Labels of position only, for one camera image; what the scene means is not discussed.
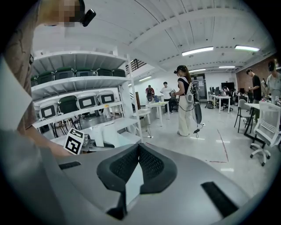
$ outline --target brick wall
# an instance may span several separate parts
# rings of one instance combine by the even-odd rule
[[[245,91],[248,91],[249,87],[253,86],[252,78],[246,74],[246,70],[249,68],[251,68],[253,70],[253,72],[259,76],[260,81],[262,81],[263,78],[266,81],[268,76],[270,75],[270,72],[268,70],[268,62],[272,61],[272,60],[274,61],[275,58],[277,58],[277,54],[274,54],[244,70],[237,72],[236,77],[237,77],[238,89],[244,88]]]

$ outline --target woman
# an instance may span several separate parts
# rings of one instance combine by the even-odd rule
[[[185,65],[178,66],[177,70],[174,73],[176,73],[180,77],[177,80],[180,90],[173,94],[174,96],[180,96],[179,131],[177,132],[177,134],[187,137],[188,135],[190,135],[190,117],[193,105],[187,102],[185,95],[187,94],[187,91],[190,91],[189,86],[191,85],[191,77]]]

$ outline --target brown shirt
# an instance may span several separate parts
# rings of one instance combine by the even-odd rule
[[[32,53],[33,33],[36,28],[40,2],[36,3],[26,17],[14,31],[4,51],[4,58],[12,73],[31,96],[31,70],[34,55]],[[18,131],[25,134],[25,130],[36,122],[36,114],[33,102],[28,106],[18,126]]]

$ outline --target long brown hair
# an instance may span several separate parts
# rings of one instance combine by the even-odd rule
[[[187,81],[188,81],[189,83],[192,83],[192,81],[191,81],[191,76],[190,76],[190,74],[189,74],[189,71],[188,71],[187,66],[186,66],[186,65],[183,65],[183,66],[184,66],[184,68],[185,68],[185,77],[186,77]]]

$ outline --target white ceiling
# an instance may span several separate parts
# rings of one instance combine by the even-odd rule
[[[33,49],[129,53],[159,70],[184,64],[190,70],[243,67],[273,54],[274,44],[262,23],[239,0],[84,0],[97,16],[84,28],[40,26]],[[236,45],[258,47],[256,54]],[[183,51],[214,46],[214,51],[182,57]]]

